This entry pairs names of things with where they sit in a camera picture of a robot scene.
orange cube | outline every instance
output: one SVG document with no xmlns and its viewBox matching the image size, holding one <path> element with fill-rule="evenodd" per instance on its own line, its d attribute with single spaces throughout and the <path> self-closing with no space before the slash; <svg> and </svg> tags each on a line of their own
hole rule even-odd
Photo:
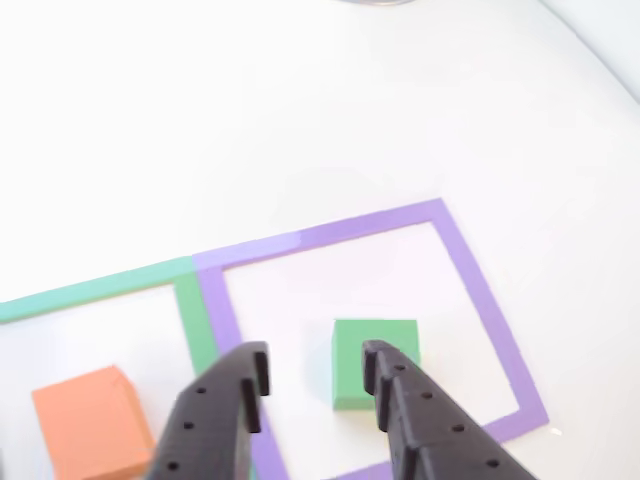
<svg viewBox="0 0 640 480">
<path fill-rule="evenodd" d="M 154 441 L 138 395 L 117 367 L 33 393 L 57 480 L 124 480 L 144 474 Z"/>
</svg>

purple tape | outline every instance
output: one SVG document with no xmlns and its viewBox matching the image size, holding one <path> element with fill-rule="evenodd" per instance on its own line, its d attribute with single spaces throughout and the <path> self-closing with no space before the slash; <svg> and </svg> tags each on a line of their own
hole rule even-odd
<svg viewBox="0 0 640 480">
<path fill-rule="evenodd" d="M 511 330 L 478 263 L 441 199 L 194 255 L 203 299 L 220 352 L 225 353 L 242 342 L 224 281 L 225 269 L 425 222 L 433 222 L 440 235 L 489 335 L 519 405 L 518 411 L 485 425 L 485 429 L 498 442 L 505 442 L 545 425 L 549 422 L 549 417 Z M 263 432 L 252 439 L 253 461 L 258 476 L 261 480 L 288 480 L 289 475 L 264 412 L 262 425 Z M 390 464 L 386 462 L 374 465 L 342 475 L 339 479 L 390 480 Z"/>
</svg>

green square outline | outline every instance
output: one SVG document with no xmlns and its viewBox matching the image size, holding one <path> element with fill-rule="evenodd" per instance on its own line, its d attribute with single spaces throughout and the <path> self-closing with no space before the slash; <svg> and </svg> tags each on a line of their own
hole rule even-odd
<svg viewBox="0 0 640 480">
<path fill-rule="evenodd" d="M 218 359 L 219 352 L 190 256 L 2 302 L 0 334 L 3 324 L 169 284 L 173 285 L 191 364 L 197 376 Z"/>
</svg>

foam block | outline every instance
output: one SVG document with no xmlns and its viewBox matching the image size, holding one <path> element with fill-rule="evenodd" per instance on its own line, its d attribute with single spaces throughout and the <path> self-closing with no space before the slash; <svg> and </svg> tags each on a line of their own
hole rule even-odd
<svg viewBox="0 0 640 480">
<path fill-rule="evenodd" d="M 32 393 L 57 480 L 142 475 L 154 441 L 127 377 L 108 367 Z"/>
<path fill-rule="evenodd" d="M 375 406 L 362 379 L 365 340 L 384 340 L 420 364 L 416 320 L 336 320 L 332 340 L 334 410 L 372 410 Z"/>
</svg>

white table surface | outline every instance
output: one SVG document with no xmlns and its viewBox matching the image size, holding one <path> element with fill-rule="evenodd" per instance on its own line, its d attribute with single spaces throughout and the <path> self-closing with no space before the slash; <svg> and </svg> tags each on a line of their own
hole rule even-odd
<svg viewBox="0 0 640 480">
<path fill-rule="evenodd" d="M 1 300 L 441 196 L 551 416 L 509 450 L 638 477 L 638 105 L 541 4 L 4 2 L 0 73 Z"/>
</svg>

